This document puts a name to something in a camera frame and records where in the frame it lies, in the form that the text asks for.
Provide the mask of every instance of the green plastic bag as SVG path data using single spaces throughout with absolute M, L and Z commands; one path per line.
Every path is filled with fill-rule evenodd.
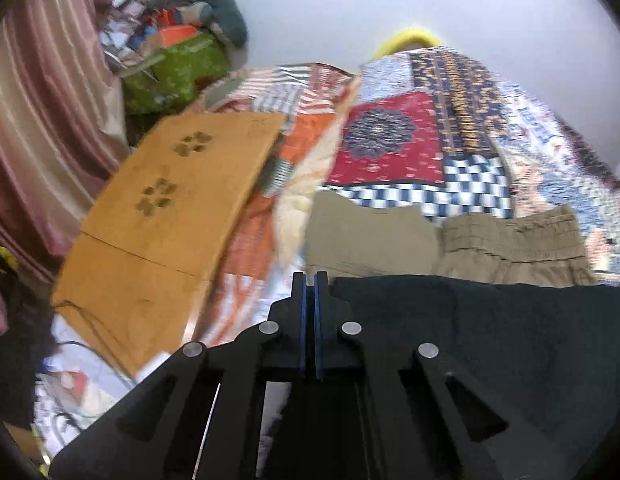
M 210 82 L 228 74 L 228 60 L 211 32 L 161 48 L 140 64 L 123 70 L 126 111 L 170 113 L 197 98 L 196 80 Z

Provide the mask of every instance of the paw print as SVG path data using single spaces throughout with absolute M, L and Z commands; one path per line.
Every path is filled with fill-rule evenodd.
M 189 156 L 190 152 L 202 152 L 207 144 L 212 140 L 210 134 L 196 132 L 181 139 L 181 142 L 174 147 L 174 151 L 181 156 Z
M 142 198 L 136 204 L 136 209 L 142 211 L 146 218 L 154 214 L 155 208 L 167 207 L 172 199 L 170 195 L 177 189 L 177 185 L 164 178 L 158 178 L 154 186 L 147 186 L 141 192 Z

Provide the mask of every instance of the wall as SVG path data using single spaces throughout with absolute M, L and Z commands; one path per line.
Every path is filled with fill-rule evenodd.
M 620 32 L 599 0 L 237 0 L 247 66 L 321 61 L 356 71 L 423 27 L 545 100 L 620 167 Z

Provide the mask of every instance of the silver screw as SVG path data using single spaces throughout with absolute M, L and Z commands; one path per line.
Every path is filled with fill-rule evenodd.
M 419 354 L 428 359 L 432 359 L 439 355 L 437 345 L 433 345 L 432 343 L 421 343 L 417 350 L 419 351 Z
M 197 341 L 191 341 L 183 346 L 183 354 L 186 357 L 196 357 L 203 352 L 203 345 Z
M 259 332 L 265 335 L 274 334 L 279 330 L 279 324 L 276 321 L 264 321 L 259 325 Z
M 361 333 L 361 325 L 356 321 L 346 321 L 341 325 L 341 330 L 343 330 L 344 334 L 348 335 L 357 335 Z

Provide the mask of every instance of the curtain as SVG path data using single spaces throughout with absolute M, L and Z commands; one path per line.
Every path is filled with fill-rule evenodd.
M 128 154 L 98 30 L 111 0 L 14 0 L 0 24 L 0 244 L 51 281 Z

